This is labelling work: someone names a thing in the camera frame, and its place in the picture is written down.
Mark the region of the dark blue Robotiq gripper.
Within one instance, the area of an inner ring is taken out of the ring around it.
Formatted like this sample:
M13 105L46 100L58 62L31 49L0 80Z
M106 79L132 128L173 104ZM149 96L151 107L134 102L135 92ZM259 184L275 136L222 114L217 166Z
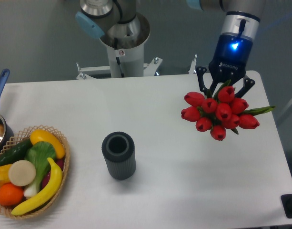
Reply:
M212 61L209 63L209 70L212 76L212 83L209 88L204 82L206 67L197 66L196 74L199 89L204 95L208 91L213 93L218 83L231 80L235 83L243 78L243 87L235 94L236 98L242 98L254 85L255 81L245 75L246 63L252 49L252 41L244 38L237 38L232 35L220 35Z

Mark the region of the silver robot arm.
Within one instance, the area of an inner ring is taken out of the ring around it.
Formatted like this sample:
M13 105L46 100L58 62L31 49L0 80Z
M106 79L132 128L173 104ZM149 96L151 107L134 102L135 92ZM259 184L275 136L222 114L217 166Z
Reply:
M207 67L196 67L200 91L213 93L220 83L234 85L243 80L243 87L235 94L243 97L255 81L246 75L246 64L261 21L264 0L189 0L196 10L222 10L226 17L213 59Z

